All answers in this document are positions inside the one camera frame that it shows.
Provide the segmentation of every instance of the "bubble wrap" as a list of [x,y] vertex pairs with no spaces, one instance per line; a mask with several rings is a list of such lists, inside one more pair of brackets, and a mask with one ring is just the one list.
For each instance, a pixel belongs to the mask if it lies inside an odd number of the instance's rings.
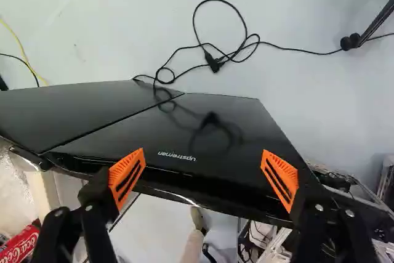
[[26,176],[9,158],[9,146],[0,139],[0,233],[15,235],[37,214]]

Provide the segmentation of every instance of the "black clamp arm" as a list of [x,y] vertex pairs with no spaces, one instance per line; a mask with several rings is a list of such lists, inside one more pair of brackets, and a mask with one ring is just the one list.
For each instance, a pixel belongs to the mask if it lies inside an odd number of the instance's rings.
[[106,224],[114,222],[142,171],[142,149],[110,168],[102,168],[78,193],[81,207],[51,211],[42,223],[30,263],[69,263],[81,236],[90,263],[116,263]]

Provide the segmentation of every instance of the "metal frame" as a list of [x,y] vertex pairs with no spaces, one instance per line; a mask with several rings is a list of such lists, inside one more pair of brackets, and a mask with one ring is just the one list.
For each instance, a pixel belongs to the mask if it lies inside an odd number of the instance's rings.
[[361,47],[381,26],[381,24],[386,21],[386,19],[394,11],[394,0],[388,0],[387,4],[379,12],[377,17],[372,21],[368,28],[361,35],[358,33],[353,33],[350,36],[345,36],[340,40],[340,47],[344,51],[349,51],[350,49],[356,49]]

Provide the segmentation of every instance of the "orange clamp jaw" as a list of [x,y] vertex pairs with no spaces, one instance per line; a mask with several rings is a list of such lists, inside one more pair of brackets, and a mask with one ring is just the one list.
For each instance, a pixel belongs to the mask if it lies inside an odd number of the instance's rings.
[[286,211],[290,212],[299,188],[298,170],[268,150],[263,150],[260,167]]
[[108,187],[119,211],[146,166],[143,150],[140,148],[110,167]]

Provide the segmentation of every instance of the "glossy black surface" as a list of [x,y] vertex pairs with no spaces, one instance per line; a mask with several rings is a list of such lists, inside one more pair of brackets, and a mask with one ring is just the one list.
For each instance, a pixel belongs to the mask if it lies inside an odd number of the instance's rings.
[[42,153],[180,94],[131,80],[0,92],[0,136]]
[[268,185],[260,169],[263,149],[306,166],[258,100],[224,95],[184,94],[52,152],[117,161],[140,147],[151,167],[253,188]]
[[[0,103],[0,135],[44,152],[53,169],[72,176],[88,179],[142,147],[147,168],[136,191],[291,227],[260,169],[267,149],[315,191],[314,175],[256,99],[153,92],[149,84],[118,81],[10,91]],[[360,211],[371,231],[387,217],[365,204]]]

